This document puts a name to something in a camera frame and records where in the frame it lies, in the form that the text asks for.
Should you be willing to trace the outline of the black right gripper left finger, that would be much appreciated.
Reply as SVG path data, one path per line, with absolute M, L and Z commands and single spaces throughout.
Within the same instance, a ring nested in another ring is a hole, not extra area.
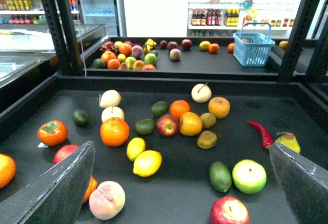
M 89 186 L 95 146 L 87 141 L 1 203 L 1 223 L 75 223 Z

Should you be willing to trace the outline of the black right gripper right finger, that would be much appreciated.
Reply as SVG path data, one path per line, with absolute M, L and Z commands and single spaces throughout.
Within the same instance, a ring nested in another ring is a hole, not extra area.
M 269 149 L 277 182 L 298 223 L 327 223 L 327 170 L 281 143 Z

